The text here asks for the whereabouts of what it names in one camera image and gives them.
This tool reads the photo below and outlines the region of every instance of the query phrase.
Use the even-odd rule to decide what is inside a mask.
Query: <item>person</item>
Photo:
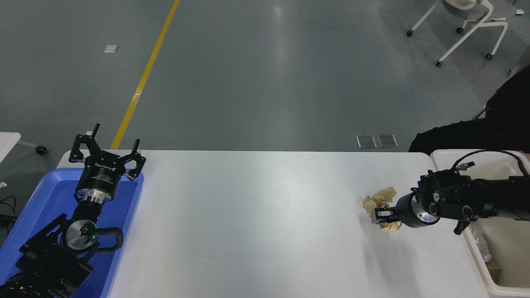
[[[409,152],[437,149],[514,150],[530,153],[530,65],[510,77],[488,100],[485,117],[419,133]]]

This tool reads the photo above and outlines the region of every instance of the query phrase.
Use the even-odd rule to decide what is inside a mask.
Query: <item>metal floor plate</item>
[[[361,149],[377,148],[373,135],[357,135],[357,144]]]
[[[377,135],[381,148],[396,148],[398,143],[394,135]]]

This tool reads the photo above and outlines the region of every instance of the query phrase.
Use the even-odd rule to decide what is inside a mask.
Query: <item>gray floor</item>
[[[99,122],[110,147],[171,5],[0,2],[0,130],[49,150],[0,163],[17,214],[77,133]],[[406,151],[417,132],[470,119],[530,44],[519,1],[527,14],[493,60],[500,28],[483,28],[438,68],[457,18],[439,7],[405,36],[431,5],[182,0],[120,148],[360,151],[355,135],[390,133],[400,147],[371,151]]]

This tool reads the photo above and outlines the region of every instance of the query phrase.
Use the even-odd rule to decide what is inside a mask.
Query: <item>blue tray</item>
[[[22,256],[19,252],[22,244],[61,213],[66,213],[67,218],[72,217],[77,206],[74,199],[75,187],[82,171],[83,169],[61,168],[52,170],[42,177],[15,227],[0,248],[0,285],[19,271],[15,268],[15,263]],[[122,177],[114,200],[103,206],[103,212],[97,222],[98,227],[119,227],[123,231],[125,240],[143,183],[142,174],[135,181]],[[111,247],[114,246],[116,239],[113,236],[102,236],[100,242],[101,247]],[[89,261],[94,270],[71,297],[106,297],[122,249],[114,253],[94,255]]]

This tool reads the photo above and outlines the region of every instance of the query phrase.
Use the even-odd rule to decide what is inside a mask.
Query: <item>white table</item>
[[[0,162],[4,160],[6,155],[13,149],[20,139],[19,133],[0,132]]]
[[[454,221],[386,233],[361,207],[409,193],[434,168],[424,154],[142,155],[110,297],[488,297]]]

